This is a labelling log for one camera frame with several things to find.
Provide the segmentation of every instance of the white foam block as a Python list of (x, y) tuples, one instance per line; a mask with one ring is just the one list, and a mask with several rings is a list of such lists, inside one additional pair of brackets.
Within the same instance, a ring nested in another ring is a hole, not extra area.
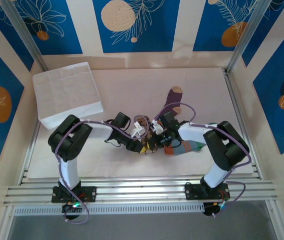
[[(181, 102), (193, 106), (196, 123), (239, 124), (221, 68), (126, 69), (92, 71), (104, 112), (90, 117), (101, 121), (113, 119), (118, 112), (133, 118), (143, 114), (152, 119), (162, 109), (171, 87), (183, 90)], [(192, 112), (182, 107), (179, 121), (189, 120)], [(28, 178), (59, 177), (57, 161), (47, 144), (53, 130), (40, 127)], [(103, 139), (88, 139), (78, 157), (80, 177), (181, 176), (205, 174), (213, 164), (207, 147), (200, 152), (168, 156), (164, 151), (138, 154), (125, 147), (116, 148)], [(237, 169), (236, 174), (251, 174), (251, 165)]]
[(52, 129), (70, 114), (79, 118), (103, 111), (87, 62), (33, 76), (38, 119)]

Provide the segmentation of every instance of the yellow object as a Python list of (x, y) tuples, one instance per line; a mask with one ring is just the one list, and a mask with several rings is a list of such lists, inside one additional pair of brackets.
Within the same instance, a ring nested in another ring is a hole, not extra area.
[(140, 154), (143, 154), (143, 153), (145, 153), (146, 152), (146, 148), (142, 148), (142, 150), (140, 151)]

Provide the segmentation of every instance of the colorful cloth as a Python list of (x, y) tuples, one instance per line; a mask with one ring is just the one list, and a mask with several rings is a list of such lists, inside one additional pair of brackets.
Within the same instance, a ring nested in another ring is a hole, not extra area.
[(182, 141), (182, 144), (178, 146), (180, 142), (178, 140), (173, 140), (171, 146), (165, 146), (164, 152), (167, 155), (180, 155), (188, 152), (198, 152), (201, 150), (205, 144), (197, 141)]

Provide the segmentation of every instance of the cable connector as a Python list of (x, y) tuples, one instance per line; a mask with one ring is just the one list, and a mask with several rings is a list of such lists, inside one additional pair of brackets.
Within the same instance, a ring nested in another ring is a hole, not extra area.
[(218, 206), (222, 209), (225, 205), (226, 201), (224, 200), (223, 202), (221, 202), (220, 204), (218, 204)]
[(208, 126), (212, 126), (212, 127), (215, 127), (215, 128), (217, 128), (217, 124), (205, 124), (205, 127), (208, 129)]
[(135, 128), (131, 131), (131, 136), (134, 137), (136, 136), (137, 134), (139, 136), (142, 136), (143, 134), (145, 134), (145, 128), (142, 127), (137, 121), (134, 123), (135, 125)]
[(152, 124), (156, 135), (159, 135), (164, 131), (162, 126), (156, 120), (152, 120)]

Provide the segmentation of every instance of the black mounting bracket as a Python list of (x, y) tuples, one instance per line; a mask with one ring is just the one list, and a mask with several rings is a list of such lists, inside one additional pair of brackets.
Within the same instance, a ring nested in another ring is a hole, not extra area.
[[(72, 191), (84, 202), (84, 203), (94, 203), (96, 199), (96, 189), (95, 186), (81, 186), (81, 182), (78, 183)], [(60, 182), (58, 186), (53, 187), (52, 203), (74, 203), (77, 202), (76, 198), (64, 187)]]
[(186, 200), (225, 200), (230, 198), (228, 185), (221, 183), (215, 188), (210, 188), (204, 184), (185, 184)]

